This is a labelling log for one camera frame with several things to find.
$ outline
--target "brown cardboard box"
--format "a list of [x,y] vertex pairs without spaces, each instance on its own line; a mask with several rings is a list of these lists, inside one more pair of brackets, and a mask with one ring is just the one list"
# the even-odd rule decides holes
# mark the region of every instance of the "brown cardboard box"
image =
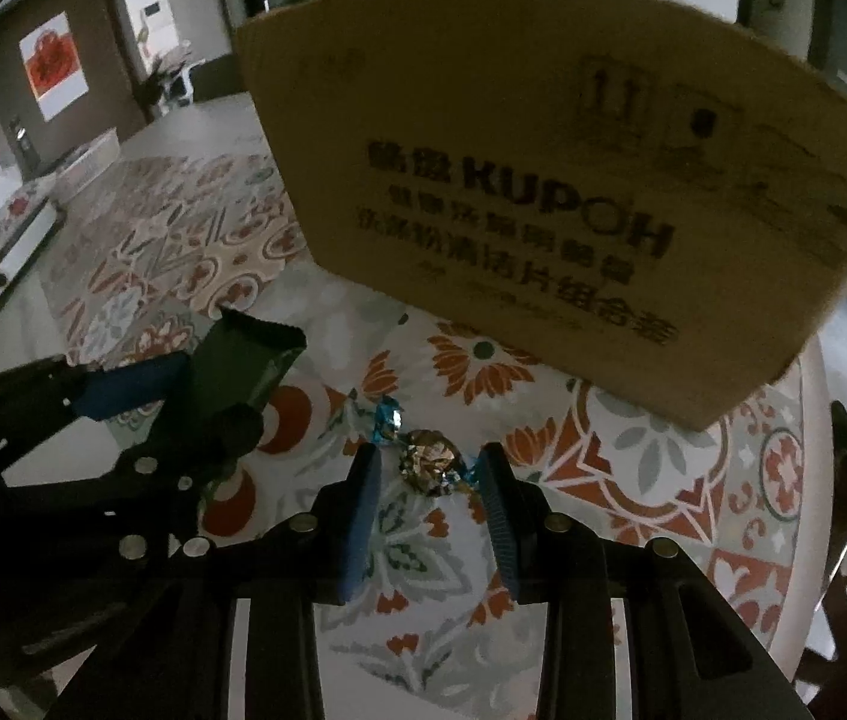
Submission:
[[847,98],[657,0],[318,0],[238,34],[316,261],[703,429],[847,295]]

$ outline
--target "screw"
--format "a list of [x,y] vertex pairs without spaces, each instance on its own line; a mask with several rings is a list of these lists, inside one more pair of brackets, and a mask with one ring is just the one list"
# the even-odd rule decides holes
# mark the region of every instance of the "screw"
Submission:
[[313,514],[309,512],[303,512],[302,514],[295,514],[294,517],[290,519],[290,530],[294,533],[313,533],[317,530],[317,525],[320,522]]
[[655,538],[650,543],[657,557],[677,557],[680,554],[680,547],[672,538]]
[[142,457],[137,458],[137,462],[134,463],[134,471],[142,474],[152,474],[157,470],[157,458],[151,457]]
[[550,533],[566,533],[573,527],[573,520],[566,514],[553,512],[553,514],[547,514],[543,521],[543,526],[547,528]]
[[120,539],[118,552],[120,552],[120,557],[124,557],[125,560],[140,560],[147,554],[147,539],[143,536],[137,536],[136,533],[132,536],[124,536]]
[[204,538],[204,536],[196,536],[196,538],[190,538],[187,543],[184,544],[184,554],[187,557],[204,557],[207,552],[211,550],[211,543]]

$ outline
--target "wrapped candy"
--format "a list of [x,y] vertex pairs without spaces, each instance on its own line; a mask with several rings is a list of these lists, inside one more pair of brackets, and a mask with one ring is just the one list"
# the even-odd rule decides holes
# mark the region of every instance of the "wrapped candy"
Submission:
[[418,493],[450,495],[473,486],[460,450],[438,430],[412,430],[401,433],[401,404],[384,395],[377,404],[373,441],[377,445],[400,447],[400,471]]

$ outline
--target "white poster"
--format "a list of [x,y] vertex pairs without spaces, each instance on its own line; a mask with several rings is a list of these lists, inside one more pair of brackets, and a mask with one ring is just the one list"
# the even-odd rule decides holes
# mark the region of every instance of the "white poster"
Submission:
[[67,14],[27,35],[20,41],[20,54],[45,122],[89,92]]

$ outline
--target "patterned tablecloth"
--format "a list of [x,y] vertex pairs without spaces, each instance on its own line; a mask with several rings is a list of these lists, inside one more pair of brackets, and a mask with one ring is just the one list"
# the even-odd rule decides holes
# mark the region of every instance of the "patterned tablecloth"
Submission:
[[[276,184],[261,201],[225,201],[227,187],[212,196],[203,188],[229,173],[187,164],[187,172],[174,170],[194,183],[187,191],[198,199],[184,207],[176,183],[142,182],[133,171],[144,169],[164,175],[160,166],[122,169],[136,182],[126,186],[144,186],[127,196],[103,182],[97,194],[112,199],[116,191],[123,210],[98,218],[102,200],[86,201],[95,237],[65,233],[43,269],[71,357],[118,365],[193,348],[221,302],[307,333],[307,352],[266,409],[259,448],[202,512],[218,543],[254,538],[308,509],[322,485],[346,475],[372,430],[374,402],[392,394],[406,409],[404,429],[439,429],[471,456],[501,442],[519,476],[600,536],[633,544],[675,538],[769,647],[801,510],[799,361],[708,431],[687,432],[519,349],[318,268]],[[278,181],[272,173],[260,175]],[[246,189],[258,179],[226,180]],[[196,204],[205,202],[205,211]],[[94,241],[111,227],[107,251],[88,251],[79,237]],[[118,442],[138,442],[155,410],[113,420]],[[527,720],[545,610],[517,608],[500,584],[473,495],[420,497],[398,475],[395,450],[383,455],[366,581],[346,607],[319,608],[319,639],[425,701],[486,720]],[[617,656],[625,674],[626,649],[617,647]],[[628,716],[627,686],[619,704]]]

